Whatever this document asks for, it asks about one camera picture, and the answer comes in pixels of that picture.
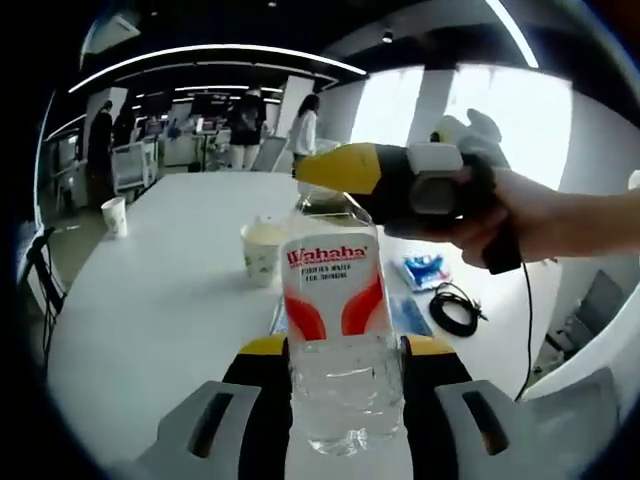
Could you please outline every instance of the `paper cup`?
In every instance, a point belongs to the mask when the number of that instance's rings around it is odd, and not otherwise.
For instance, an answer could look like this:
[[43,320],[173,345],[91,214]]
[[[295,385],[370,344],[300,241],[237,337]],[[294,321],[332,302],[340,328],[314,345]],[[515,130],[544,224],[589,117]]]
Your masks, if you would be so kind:
[[102,204],[102,216],[107,228],[116,238],[127,236],[127,217],[124,197],[115,197]]
[[244,265],[251,283],[268,287],[278,276],[282,229],[270,223],[246,225],[240,231]]

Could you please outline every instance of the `robotic hand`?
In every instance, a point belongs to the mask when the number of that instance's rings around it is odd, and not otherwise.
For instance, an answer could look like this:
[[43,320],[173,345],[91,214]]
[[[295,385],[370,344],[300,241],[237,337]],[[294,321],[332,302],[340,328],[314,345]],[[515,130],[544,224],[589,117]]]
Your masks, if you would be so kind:
[[[470,118],[478,115],[482,114],[469,112]],[[483,127],[487,119],[480,117]],[[490,141],[488,134],[469,134],[470,130],[458,120],[444,117],[440,128],[431,134],[431,142],[407,148],[344,145],[304,158],[295,177],[350,194],[378,225],[409,220],[419,221],[424,228],[448,228],[458,218],[472,218],[494,208],[499,199],[494,192],[492,166],[508,168],[497,145],[499,131],[490,132]],[[520,267],[520,249],[508,218],[485,247],[483,259],[493,275]]]

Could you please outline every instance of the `gray gripper part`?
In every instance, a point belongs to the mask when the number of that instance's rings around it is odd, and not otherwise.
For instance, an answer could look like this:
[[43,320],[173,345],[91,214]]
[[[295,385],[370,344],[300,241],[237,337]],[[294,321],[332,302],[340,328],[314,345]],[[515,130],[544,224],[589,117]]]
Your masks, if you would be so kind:
[[[454,438],[461,480],[487,478],[564,479],[561,468],[538,439],[534,417],[486,380],[443,385],[435,389]],[[479,394],[490,407],[506,438],[506,448],[490,455],[464,399]]]
[[[259,393],[259,387],[205,383],[160,420],[158,439],[147,451],[113,473],[124,478],[128,471],[136,480],[237,480],[242,438]],[[231,395],[231,400],[213,436],[211,454],[201,458],[191,452],[192,443],[220,394]]]

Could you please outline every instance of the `person in black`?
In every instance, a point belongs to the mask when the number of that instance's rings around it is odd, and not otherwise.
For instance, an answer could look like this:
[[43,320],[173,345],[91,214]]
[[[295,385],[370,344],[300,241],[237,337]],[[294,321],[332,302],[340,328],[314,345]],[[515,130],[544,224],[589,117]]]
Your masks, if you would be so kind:
[[227,124],[231,128],[231,161],[234,170],[251,170],[253,167],[266,118],[267,111],[259,88],[248,90],[231,110]]
[[89,131],[89,149],[87,155],[87,194],[89,204],[100,208],[113,196],[111,177],[111,108],[113,103],[107,100],[91,123]]
[[131,143],[131,132],[136,122],[136,117],[131,110],[131,105],[125,103],[120,109],[113,124],[113,146],[120,147]]

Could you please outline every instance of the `desk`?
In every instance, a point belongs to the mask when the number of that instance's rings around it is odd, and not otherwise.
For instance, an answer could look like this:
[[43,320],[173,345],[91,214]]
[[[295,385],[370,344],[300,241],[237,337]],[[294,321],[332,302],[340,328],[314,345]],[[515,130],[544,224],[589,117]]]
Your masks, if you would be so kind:
[[[167,412],[206,380],[221,379],[241,346],[266,334],[280,288],[256,290],[246,282],[240,227],[257,214],[282,217],[296,199],[296,182],[286,174],[170,175],[131,206],[129,236],[105,238],[92,253],[54,333],[49,383],[69,425],[101,464],[140,455],[155,440],[158,421]],[[418,245],[382,240],[385,256]],[[453,268],[456,281],[483,300],[492,318],[474,337],[447,341],[472,375],[513,393],[526,363],[522,275],[490,277],[461,263]],[[546,268],[540,269],[540,274],[531,269],[534,352],[555,302],[540,293],[554,289]],[[395,272],[387,269],[386,277],[390,289],[406,288]],[[480,283],[472,289],[473,282]],[[541,300],[546,306],[539,307]],[[383,461],[387,455],[411,474],[404,436],[386,455],[370,457]],[[365,457],[354,458],[362,462]],[[306,460],[297,464],[308,471]],[[321,468],[326,473],[334,467]]]

